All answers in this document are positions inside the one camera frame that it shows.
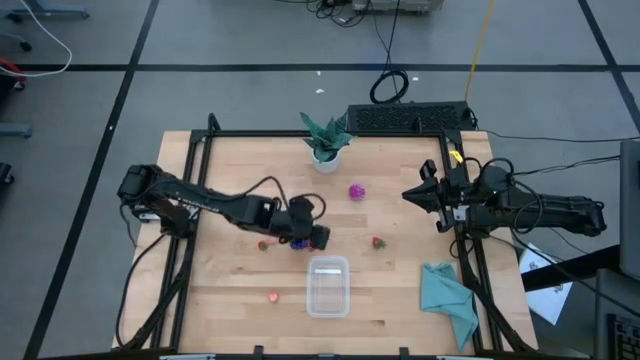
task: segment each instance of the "black floor stripe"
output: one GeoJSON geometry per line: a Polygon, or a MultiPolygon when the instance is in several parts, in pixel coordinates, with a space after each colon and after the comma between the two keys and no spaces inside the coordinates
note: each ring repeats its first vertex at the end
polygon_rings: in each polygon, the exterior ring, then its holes
{"type": "Polygon", "coordinates": [[[631,115],[631,119],[636,124],[636,128],[640,131],[640,111],[638,110],[638,104],[633,97],[633,94],[629,90],[629,86],[622,75],[621,68],[616,63],[615,58],[613,57],[613,53],[607,44],[607,41],[602,34],[602,30],[600,30],[600,26],[596,21],[595,16],[593,15],[593,11],[589,7],[587,0],[578,0],[580,4],[580,8],[584,14],[584,17],[589,24],[589,28],[591,28],[591,32],[593,33],[593,37],[596,39],[596,43],[598,43],[598,47],[600,47],[600,51],[602,52],[602,56],[604,57],[607,65],[611,67],[611,74],[613,75],[613,80],[616,82],[618,86],[618,90],[620,91],[620,95],[624,101],[624,104],[627,106],[627,110],[631,115]]]}
{"type": "MultiPolygon", "coordinates": [[[[54,71],[61,64],[23,64],[24,71],[54,71]]],[[[129,65],[95,64],[71,65],[67,71],[126,71],[129,65]]],[[[146,72],[256,72],[256,71],[381,71],[384,64],[140,64],[136,71],[146,72]]],[[[391,64],[389,69],[433,72],[468,72],[470,64],[391,64]]],[[[532,65],[532,64],[481,64],[478,72],[604,72],[613,69],[610,65],[532,65]]],[[[640,71],[640,65],[625,65],[624,71],[640,71]]]]}
{"type": "Polygon", "coordinates": [[[89,178],[87,179],[84,191],[82,192],[82,197],[80,198],[80,203],[78,204],[73,222],[71,223],[71,229],[69,230],[64,247],[62,248],[62,254],[58,260],[58,265],[56,266],[49,289],[47,290],[47,295],[44,299],[42,308],[40,309],[40,314],[36,320],[33,332],[31,333],[29,344],[25,350],[24,359],[37,359],[38,354],[40,353],[42,342],[44,341],[47,328],[49,327],[51,317],[53,316],[58,298],[60,297],[64,279],[69,271],[73,253],[75,252],[76,245],[80,238],[80,233],[82,232],[82,227],[87,217],[87,212],[91,206],[93,194],[95,193],[98,180],[100,179],[100,173],[102,172],[102,167],[107,157],[107,152],[109,151],[109,146],[111,145],[111,140],[113,139],[113,134],[116,130],[118,119],[120,118],[120,113],[122,112],[122,108],[127,98],[127,93],[131,86],[131,81],[133,80],[135,65],[140,61],[142,49],[144,48],[145,41],[149,34],[149,29],[151,28],[151,23],[153,22],[153,17],[155,16],[158,8],[158,2],[159,0],[152,0],[149,4],[147,14],[138,35],[138,40],[136,41],[133,53],[131,54],[131,59],[129,60],[128,68],[124,75],[124,79],[122,80],[122,84],[120,85],[120,90],[116,96],[96,157],[93,161],[91,171],[89,172],[89,178]]]}

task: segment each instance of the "white pot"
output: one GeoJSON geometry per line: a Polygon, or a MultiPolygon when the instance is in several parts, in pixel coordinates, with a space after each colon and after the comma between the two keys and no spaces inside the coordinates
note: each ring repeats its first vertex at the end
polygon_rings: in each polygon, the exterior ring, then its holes
{"type": "Polygon", "coordinates": [[[316,168],[316,170],[318,170],[319,172],[328,174],[338,168],[338,164],[340,164],[341,152],[342,149],[338,150],[336,157],[331,161],[320,162],[320,160],[316,159],[316,155],[313,153],[313,149],[311,149],[311,163],[313,164],[313,167],[316,168]]]}

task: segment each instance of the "purple ball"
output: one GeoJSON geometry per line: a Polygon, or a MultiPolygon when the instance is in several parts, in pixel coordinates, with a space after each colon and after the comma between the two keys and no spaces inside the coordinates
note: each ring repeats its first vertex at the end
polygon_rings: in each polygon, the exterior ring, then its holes
{"type": "Polygon", "coordinates": [[[349,197],[353,201],[364,200],[364,185],[362,184],[353,184],[349,187],[349,197]]]}

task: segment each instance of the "yellow cable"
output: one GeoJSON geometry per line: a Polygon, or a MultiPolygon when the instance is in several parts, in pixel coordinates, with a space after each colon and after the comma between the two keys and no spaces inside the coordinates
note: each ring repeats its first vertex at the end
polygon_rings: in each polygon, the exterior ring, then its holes
{"type": "Polygon", "coordinates": [[[487,32],[487,28],[489,27],[489,19],[491,18],[491,14],[493,13],[493,5],[495,4],[495,0],[491,0],[489,2],[489,12],[487,16],[484,17],[484,24],[482,24],[482,32],[480,32],[480,38],[478,38],[478,44],[476,45],[476,52],[473,54],[473,62],[471,63],[471,71],[469,72],[469,78],[467,79],[467,91],[464,94],[464,100],[469,102],[469,93],[471,90],[471,83],[473,82],[473,75],[476,72],[476,63],[478,62],[478,58],[480,57],[480,51],[482,50],[482,45],[484,45],[484,35],[487,32]]]}

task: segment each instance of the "gray floor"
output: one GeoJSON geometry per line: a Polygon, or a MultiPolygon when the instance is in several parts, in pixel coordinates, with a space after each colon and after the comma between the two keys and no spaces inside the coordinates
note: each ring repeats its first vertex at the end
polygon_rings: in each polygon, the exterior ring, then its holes
{"type": "MultiPolygon", "coordinates": [[[[15,3],[0,1],[0,5],[15,3]]],[[[72,48],[74,64],[126,64],[149,0],[84,3],[91,18],[50,18],[44,25],[72,48]]],[[[486,0],[447,0],[441,12],[401,16],[393,61],[470,63],[487,4],[486,0]]],[[[640,30],[635,21],[640,3],[589,0],[589,4],[616,60],[640,64],[634,38],[640,30]]],[[[392,16],[379,15],[378,20],[386,39],[392,16]]],[[[65,60],[64,50],[30,21],[21,25],[0,21],[0,31],[20,33],[32,42],[34,50],[22,54],[15,43],[0,39],[1,54],[17,63],[65,60]]],[[[141,63],[332,64],[380,63],[384,58],[371,17],[355,28],[341,29],[316,20],[302,5],[161,0],[141,63]]],[[[605,64],[578,3],[569,0],[498,0],[480,63],[605,64]]],[[[298,129],[300,111],[328,119],[349,104],[368,103],[369,88],[378,75],[369,71],[137,72],[40,355],[109,349],[133,253],[117,212],[115,191],[130,164],[155,161],[164,131],[204,127],[211,111],[225,129],[298,129]]],[[[464,98],[465,72],[409,72],[409,76],[415,80],[403,100],[464,98]]],[[[640,74],[624,77],[631,91],[640,94],[640,74]]],[[[69,72],[32,79],[27,90],[12,96],[2,109],[3,121],[34,127],[29,140],[0,141],[0,161],[13,164],[17,178],[0,216],[3,358],[17,359],[24,353],[122,78],[121,72],[69,72]]],[[[382,91],[390,90],[387,86],[382,91]]],[[[570,138],[638,134],[609,73],[478,73],[470,104],[481,128],[504,134],[570,138]]],[[[495,137],[492,148],[495,155],[511,158],[521,170],[618,153],[617,144],[495,137]]],[[[532,176],[527,182],[540,192],[582,194],[604,201],[609,230],[603,236],[565,235],[587,251],[617,243],[617,163],[532,176]]],[[[547,230],[537,230],[527,240],[563,258],[579,255],[547,230]]],[[[544,337],[547,325],[536,323],[543,330],[539,336],[544,337]]]]}

